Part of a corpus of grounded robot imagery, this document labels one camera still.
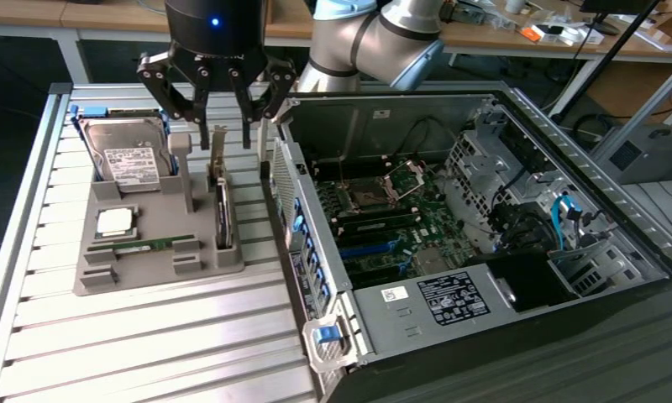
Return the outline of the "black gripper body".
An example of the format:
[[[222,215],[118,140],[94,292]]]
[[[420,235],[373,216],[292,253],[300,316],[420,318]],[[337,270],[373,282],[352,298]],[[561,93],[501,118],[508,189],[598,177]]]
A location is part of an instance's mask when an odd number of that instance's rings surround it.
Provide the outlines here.
[[[186,80],[209,80],[207,89],[230,91],[234,68],[242,82],[256,80],[266,65],[262,46],[265,9],[262,1],[166,1],[170,33],[170,63]],[[202,76],[198,68],[209,75]]]

